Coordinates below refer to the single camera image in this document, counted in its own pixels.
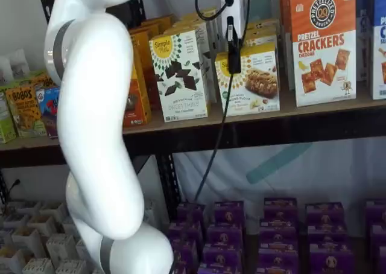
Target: cardboard box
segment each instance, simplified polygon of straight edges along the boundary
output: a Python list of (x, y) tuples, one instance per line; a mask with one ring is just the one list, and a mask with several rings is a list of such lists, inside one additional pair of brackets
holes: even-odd
[(344, 208), (340, 202), (306, 204), (307, 223), (344, 222)]
[(16, 132), (14, 131), (7, 98), (5, 93), (0, 91), (0, 143), (7, 143), (15, 138)]
[(36, 91), (42, 121), (50, 138), (58, 137), (56, 128), (56, 114), (58, 111), (60, 87), (50, 89), (41, 88)]
[(209, 91), (193, 29), (164, 34), (150, 41), (165, 122), (208, 116)]
[(297, 201), (294, 197), (266, 197), (264, 199), (264, 218), (296, 221)]
[(312, 274), (355, 273), (354, 254), (349, 244), (323, 243), (309, 245)]
[(36, 98), (41, 87), (41, 84), (27, 84), (5, 92), (20, 137), (47, 135)]
[(151, 119), (149, 98), (146, 91), (144, 73), (137, 49), (133, 48), (134, 63), (131, 72), (130, 90), (126, 102), (123, 126), (147, 124)]
[(86, 262), (82, 260), (64, 260), (56, 269), (56, 274), (89, 274)]
[(78, 259), (73, 236), (54, 234), (47, 241), (47, 250), (55, 268), (66, 259)]
[(21, 227), (12, 234), (12, 240), (17, 249), (21, 249), (25, 256), (34, 258), (47, 257), (40, 235), (36, 229)]
[[(230, 74), (228, 54), (216, 58), (221, 102), (225, 109)], [(274, 43), (241, 49), (241, 73), (233, 76), (227, 116), (280, 110)]]
[(355, 0), (290, 0), (290, 9), (296, 105), (354, 99)]
[(2, 273), (22, 274), (25, 260), (21, 250), (8, 247), (0, 249), (0, 269)]
[(55, 269), (50, 259), (30, 259), (23, 274), (55, 274)]

